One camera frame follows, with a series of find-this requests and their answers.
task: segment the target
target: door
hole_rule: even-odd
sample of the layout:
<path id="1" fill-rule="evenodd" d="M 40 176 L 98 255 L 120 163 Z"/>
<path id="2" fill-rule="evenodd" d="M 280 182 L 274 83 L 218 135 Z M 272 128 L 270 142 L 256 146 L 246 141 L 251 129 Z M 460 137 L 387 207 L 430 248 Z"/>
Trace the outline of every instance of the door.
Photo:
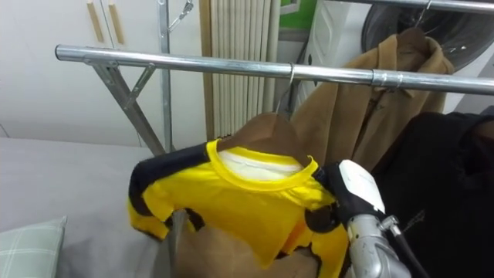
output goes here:
<path id="1" fill-rule="evenodd" d="M 96 73 L 54 55 L 58 44 L 113 46 L 99 1 L 2 0 L 0 13 L 0 123 L 8 135 L 139 145 Z"/>
<path id="2" fill-rule="evenodd" d="M 115 49 L 160 53 L 158 0 L 101 0 Z M 168 0 L 171 23 L 180 15 L 185 0 Z M 198 5 L 170 34 L 170 53 L 201 56 L 201 26 Z M 144 68 L 121 67 L 132 87 Z M 164 143 L 161 71 L 156 70 L 140 93 L 141 106 L 156 135 Z M 202 73 L 171 71 L 171 112 L 173 144 L 180 149 L 206 140 L 205 105 Z"/>

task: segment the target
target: brown coat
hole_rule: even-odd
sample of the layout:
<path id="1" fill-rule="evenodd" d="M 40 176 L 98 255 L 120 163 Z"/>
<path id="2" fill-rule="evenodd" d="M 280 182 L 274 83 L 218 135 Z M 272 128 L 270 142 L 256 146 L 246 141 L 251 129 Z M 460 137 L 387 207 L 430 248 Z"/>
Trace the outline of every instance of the brown coat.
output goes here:
<path id="1" fill-rule="evenodd" d="M 390 36 L 347 68 L 404 70 L 419 73 L 454 72 L 440 45 Z M 441 112 L 445 93 L 324 83 L 305 100 L 292 118 L 307 154 L 320 164 L 352 159 L 368 171 L 379 161 L 408 121 L 425 111 Z"/>

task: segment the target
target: brown hanger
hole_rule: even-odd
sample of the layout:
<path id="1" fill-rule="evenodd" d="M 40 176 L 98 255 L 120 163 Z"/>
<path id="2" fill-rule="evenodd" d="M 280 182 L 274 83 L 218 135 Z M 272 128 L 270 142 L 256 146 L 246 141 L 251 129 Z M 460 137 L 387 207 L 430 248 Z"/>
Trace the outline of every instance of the brown hanger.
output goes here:
<path id="1" fill-rule="evenodd" d="M 398 48 L 400 46 L 410 45 L 420 53 L 430 53 L 425 33 L 419 28 L 409 28 L 397 35 Z"/>
<path id="2" fill-rule="evenodd" d="M 310 163 L 310 158 L 303 151 L 292 124 L 275 113 L 264 113 L 253 117 L 235 134 L 220 140 L 217 151 L 233 147 L 291 156 L 303 167 Z"/>

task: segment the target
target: metal rail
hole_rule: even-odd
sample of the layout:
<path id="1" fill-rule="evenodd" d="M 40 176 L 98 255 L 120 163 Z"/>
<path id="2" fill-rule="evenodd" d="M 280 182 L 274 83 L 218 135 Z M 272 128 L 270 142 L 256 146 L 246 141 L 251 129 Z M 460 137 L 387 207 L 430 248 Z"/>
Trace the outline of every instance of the metal rail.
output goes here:
<path id="1" fill-rule="evenodd" d="M 372 5 L 394 5 L 407 8 L 427 8 L 450 12 L 472 12 L 494 14 L 494 3 L 469 2 L 456 0 L 338 0 Z"/>
<path id="2" fill-rule="evenodd" d="M 88 65 L 155 66 L 158 69 L 227 73 L 248 76 L 290 78 L 288 63 L 249 62 L 194 56 L 146 54 L 114 49 L 79 46 L 57 46 L 61 61 Z M 339 69 L 322 66 L 295 65 L 293 78 L 338 83 L 354 83 L 389 88 L 432 90 L 494 96 L 494 80 L 431 73 L 409 73 L 380 69 Z"/>

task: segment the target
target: washing machine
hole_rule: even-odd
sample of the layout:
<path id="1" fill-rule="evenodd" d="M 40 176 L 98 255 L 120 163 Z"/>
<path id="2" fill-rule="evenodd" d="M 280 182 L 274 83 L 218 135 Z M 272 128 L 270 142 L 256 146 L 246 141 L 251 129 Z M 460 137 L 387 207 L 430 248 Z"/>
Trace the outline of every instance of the washing machine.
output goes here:
<path id="1" fill-rule="evenodd" d="M 445 56 L 455 66 L 454 75 L 479 76 L 494 54 L 494 15 L 428 10 L 418 21 L 422 11 L 319 0 L 304 63 L 341 67 L 388 36 L 417 26 L 441 44 Z M 318 85 L 314 81 L 301 82 L 296 107 Z M 444 113 L 453 111 L 462 98 L 463 94 L 448 93 Z"/>

